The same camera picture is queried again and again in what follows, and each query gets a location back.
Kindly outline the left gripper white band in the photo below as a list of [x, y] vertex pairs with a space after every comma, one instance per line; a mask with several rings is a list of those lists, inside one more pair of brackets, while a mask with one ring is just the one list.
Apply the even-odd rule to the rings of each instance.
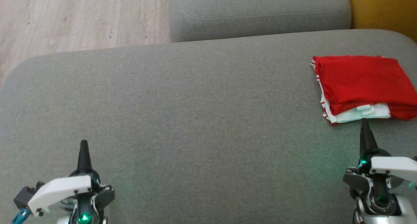
[[70, 199], [72, 216], [103, 216], [104, 209], [114, 201], [114, 189], [100, 182], [92, 169], [87, 140], [79, 146], [77, 170], [69, 177], [57, 178], [42, 185], [27, 206], [35, 216], [47, 212], [49, 206]]

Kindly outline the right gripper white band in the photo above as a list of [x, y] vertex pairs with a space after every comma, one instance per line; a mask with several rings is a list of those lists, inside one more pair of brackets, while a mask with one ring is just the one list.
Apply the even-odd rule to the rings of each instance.
[[408, 157], [392, 157], [378, 149], [374, 134], [366, 118], [361, 119], [358, 166], [350, 167], [343, 182], [361, 195], [388, 195], [392, 177], [416, 183], [416, 161]]

